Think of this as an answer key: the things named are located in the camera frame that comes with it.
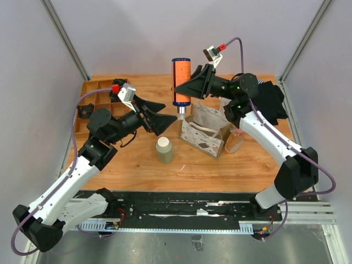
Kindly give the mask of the cream bottle beige cap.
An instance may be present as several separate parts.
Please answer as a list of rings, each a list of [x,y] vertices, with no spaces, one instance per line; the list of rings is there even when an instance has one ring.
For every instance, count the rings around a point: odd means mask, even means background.
[[[160,162],[168,164],[173,159],[172,143],[167,137],[160,137],[156,143],[156,150]]]

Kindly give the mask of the beige canvas bag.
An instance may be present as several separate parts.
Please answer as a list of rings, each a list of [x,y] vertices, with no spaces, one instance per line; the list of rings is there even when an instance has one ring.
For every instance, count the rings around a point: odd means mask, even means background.
[[[178,138],[217,160],[233,128],[221,111],[192,103],[190,115],[180,121]]]

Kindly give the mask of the clear bottle pink cap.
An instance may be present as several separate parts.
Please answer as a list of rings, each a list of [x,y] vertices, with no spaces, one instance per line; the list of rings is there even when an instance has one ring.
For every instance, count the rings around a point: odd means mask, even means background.
[[[235,153],[244,141],[245,133],[238,128],[234,128],[225,143],[225,151],[227,153]]]

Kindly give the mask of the black garment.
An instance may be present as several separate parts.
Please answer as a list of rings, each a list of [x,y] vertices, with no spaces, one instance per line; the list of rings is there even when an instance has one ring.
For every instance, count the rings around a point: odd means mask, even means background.
[[[258,96],[253,99],[254,105],[272,125],[278,125],[279,119],[288,118],[283,101],[283,92],[271,81],[259,83]]]

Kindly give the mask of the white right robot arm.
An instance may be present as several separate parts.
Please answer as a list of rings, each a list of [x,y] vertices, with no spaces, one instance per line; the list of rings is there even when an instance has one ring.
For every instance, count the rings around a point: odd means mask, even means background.
[[[261,220],[271,207],[297,197],[318,182],[318,155],[312,147],[302,148],[289,140],[254,107],[252,99],[259,95],[256,75],[242,73],[232,80],[216,76],[225,48],[220,45],[204,49],[209,63],[198,66],[191,79],[178,85],[175,91],[197,99],[209,95],[229,99],[224,106],[226,119],[253,137],[280,166],[273,184],[250,199],[250,216]]]

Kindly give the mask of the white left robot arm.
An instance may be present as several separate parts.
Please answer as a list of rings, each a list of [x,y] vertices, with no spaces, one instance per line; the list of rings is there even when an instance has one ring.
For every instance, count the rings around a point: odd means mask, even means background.
[[[115,118],[106,108],[93,111],[87,124],[89,137],[81,149],[74,149],[75,156],[69,168],[39,198],[13,210],[17,227],[11,238],[11,248],[16,255],[24,255],[15,246],[19,232],[36,246],[36,250],[46,252],[83,221],[93,216],[110,218],[123,213],[118,198],[106,188],[72,206],[68,202],[112,160],[117,153],[114,144],[130,134],[136,135],[140,127],[159,136],[177,120],[174,115],[160,113],[165,104],[139,98],[132,85],[115,84],[105,91],[117,95],[130,111],[120,118]]]

